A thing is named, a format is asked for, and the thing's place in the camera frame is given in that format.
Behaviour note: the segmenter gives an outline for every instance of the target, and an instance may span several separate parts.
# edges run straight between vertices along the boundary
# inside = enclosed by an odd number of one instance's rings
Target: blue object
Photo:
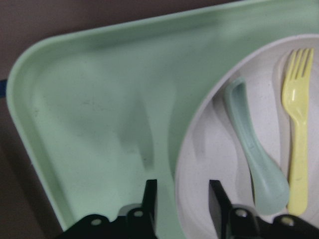
[[[0,98],[5,97],[6,83],[7,80],[0,81]]]

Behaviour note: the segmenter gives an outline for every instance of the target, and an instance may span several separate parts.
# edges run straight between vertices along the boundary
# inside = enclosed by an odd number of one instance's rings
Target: spoon handle
[[[289,185],[255,134],[248,109],[245,79],[240,77],[230,83],[225,89],[224,99],[251,172],[256,209],[264,215],[277,213],[289,200]]]

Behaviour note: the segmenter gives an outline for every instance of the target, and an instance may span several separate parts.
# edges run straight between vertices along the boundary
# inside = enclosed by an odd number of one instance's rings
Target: white plate
[[[308,122],[309,202],[301,218],[319,226],[319,35],[311,34],[278,40],[247,56],[219,81],[197,110],[181,147],[175,181],[178,216],[189,239],[217,238],[208,209],[210,179],[221,181],[233,204],[254,206],[248,165],[220,89],[238,75],[246,79],[256,135],[287,175],[290,120],[281,104],[282,74],[287,55],[305,47],[314,47],[315,56]],[[272,221],[274,216],[263,219]]]

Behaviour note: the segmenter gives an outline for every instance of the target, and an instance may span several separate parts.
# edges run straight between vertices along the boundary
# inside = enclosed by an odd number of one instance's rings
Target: baby utensil
[[[306,210],[308,203],[307,127],[309,79],[313,57],[313,48],[294,50],[291,53],[282,91],[283,106],[294,122],[288,211],[296,216]]]
[[[244,149],[250,169],[254,200],[260,214],[283,209],[289,199],[289,185],[277,164],[269,157],[254,132],[246,98],[245,79],[230,83],[224,92],[228,115]]]

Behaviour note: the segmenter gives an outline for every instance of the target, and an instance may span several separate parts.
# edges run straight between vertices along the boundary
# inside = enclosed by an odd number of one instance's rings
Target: screw
[[[102,220],[98,218],[91,221],[92,226],[98,226],[101,223],[102,223]]]
[[[290,227],[292,227],[295,224],[294,220],[290,217],[287,217],[287,216],[282,217],[281,222],[287,226],[290,226]]]
[[[143,216],[143,212],[142,211],[135,211],[134,216],[139,218],[139,217]]]
[[[247,211],[244,209],[236,209],[235,214],[241,218],[247,217]]]

